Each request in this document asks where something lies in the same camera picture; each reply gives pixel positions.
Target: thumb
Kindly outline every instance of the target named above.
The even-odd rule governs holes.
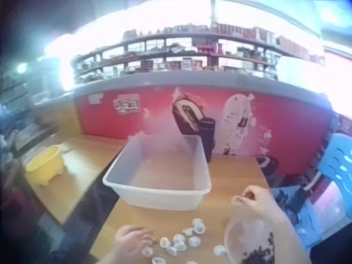
[[[238,197],[238,200],[248,205],[249,207],[254,207],[256,202],[255,200],[248,199],[247,197],[243,197],[243,196]]]

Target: red wall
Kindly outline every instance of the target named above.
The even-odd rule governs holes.
[[[119,113],[114,100],[121,95],[128,95],[122,101],[133,101],[138,109]],[[233,95],[247,98],[251,113],[243,139],[232,154],[274,157],[279,162],[276,171],[279,174],[304,172],[317,153],[331,117],[330,111],[312,104],[234,89],[200,87],[111,91],[105,92],[98,104],[90,104],[88,96],[77,99],[76,104],[84,133],[126,139],[140,131],[180,134],[172,115],[172,104],[178,98],[187,97],[202,108],[205,116],[216,120],[216,140],[219,142],[223,108]]]

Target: wooden tabletop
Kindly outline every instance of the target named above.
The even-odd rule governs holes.
[[[119,199],[97,236],[90,254],[97,259],[111,251],[115,232],[125,224],[136,224],[153,231],[156,239],[181,233],[192,226],[192,219],[202,218],[206,233],[201,235],[201,246],[187,249],[178,257],[171,257],[159,246],[154,255],[165,258],[168,264],[187,263],[229,263],[227,257],[217,257],[213,253],[216,245],[224,244],[224,232],[230,219],[242,210],[231,204],[234,195],[240,195],[250,184],[268,188],[259,165],[253,157],[213,156],[209,171],[212,190],[194,211],[163,211],[129,206]]]
[[[64,173],[55,176],[47,186],[26,179],[37,198],[59,222],[64,223],[88,188],[124,146],[125,140],[80,135],[63,141],[49,137],[21,158],[25,165],[38,150],[59,144],[65,162]]]

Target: person's left hand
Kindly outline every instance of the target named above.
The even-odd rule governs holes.
[[[150,230],[135,225],[121,227],[115,234],[111,263],[134,264],[143,259],[142,249],[153,246],[153,241],[148,238],[150,234]]]

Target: red counter panel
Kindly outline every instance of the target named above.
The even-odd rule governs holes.
[[[269,156],[278,163],[278,174],[307,169],[331,117],[329,110],[312,104],[234,89],[156,87],[98,97],[76,101],[86,134],[177,136],[194,130],[194,116],[211,117],[216,120],[213,153]]]

